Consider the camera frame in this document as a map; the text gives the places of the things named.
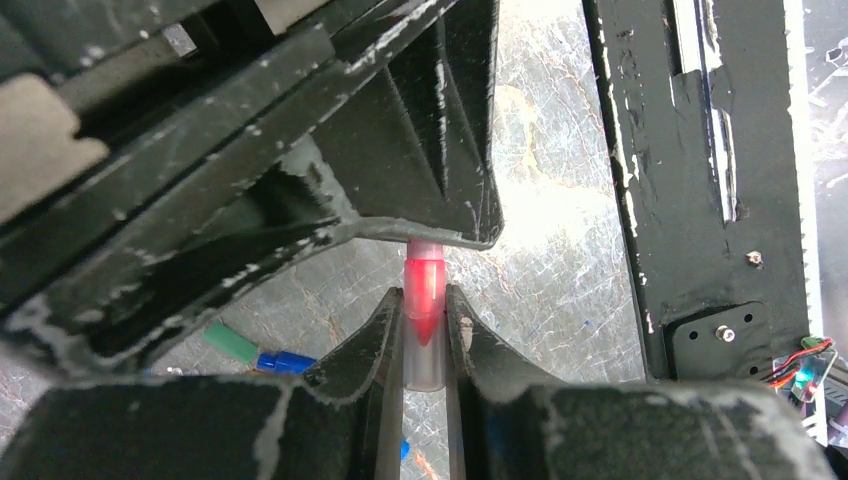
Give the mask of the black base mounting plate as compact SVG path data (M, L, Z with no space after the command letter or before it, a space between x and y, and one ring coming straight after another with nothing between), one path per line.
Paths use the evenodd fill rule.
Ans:
M583 8L646 375L762 378L821 329L803 6Z

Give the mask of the aluminium frame rail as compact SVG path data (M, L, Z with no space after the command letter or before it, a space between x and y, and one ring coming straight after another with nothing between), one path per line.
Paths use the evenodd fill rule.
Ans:
M788 1L787 45L797 142L810 328L838 358L805 424L813 438L847 443L847 4Z

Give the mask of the small blue marker cap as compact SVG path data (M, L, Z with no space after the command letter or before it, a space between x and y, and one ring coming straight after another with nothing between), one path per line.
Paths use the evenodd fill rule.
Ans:
M297 353L280 351L260 353L256 360L256 369L274 374L302 374L310 368L316 359Z

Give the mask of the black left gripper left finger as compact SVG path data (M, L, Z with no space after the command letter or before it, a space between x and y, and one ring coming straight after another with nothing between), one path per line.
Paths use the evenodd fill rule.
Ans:
M300 375L122 375L58 384L5 479L395 479L403 292Z

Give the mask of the light blue marker cap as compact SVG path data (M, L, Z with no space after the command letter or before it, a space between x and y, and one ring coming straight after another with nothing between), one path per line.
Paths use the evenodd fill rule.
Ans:
M400 460L403 461L410 452L410 444L406 439L401 441L400 444Z

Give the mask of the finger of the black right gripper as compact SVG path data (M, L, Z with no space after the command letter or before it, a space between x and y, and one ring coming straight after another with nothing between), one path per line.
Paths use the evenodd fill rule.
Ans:
M367 81L313 133L359 237L488 249L504 215L491 142L495 1L383 1L339 35Z

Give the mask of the pink pen clear cap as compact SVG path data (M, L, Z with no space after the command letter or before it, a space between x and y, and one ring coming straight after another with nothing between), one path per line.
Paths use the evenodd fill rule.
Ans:
M436 392L445 387L445 308L443 247L409 241L403 278L403 382L410 391Z

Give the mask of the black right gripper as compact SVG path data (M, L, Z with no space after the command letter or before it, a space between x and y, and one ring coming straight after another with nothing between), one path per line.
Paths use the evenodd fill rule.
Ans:
M277 134L283 144L293 142L360 89L391 49L452 5L411 2L351 62L337 57L322 26L310 27L32 207L32 218L1 241L2 306L33 295L2 318L2 351L63 377L139 371L245 292L356 237L353 223L331 219L242 230L148 265L123 258L35 294L237 137Z

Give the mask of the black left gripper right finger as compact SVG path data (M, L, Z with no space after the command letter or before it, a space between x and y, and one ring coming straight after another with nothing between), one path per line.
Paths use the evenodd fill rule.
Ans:
M751 382L572 384L446 291L454 479L831 479L789 406Z

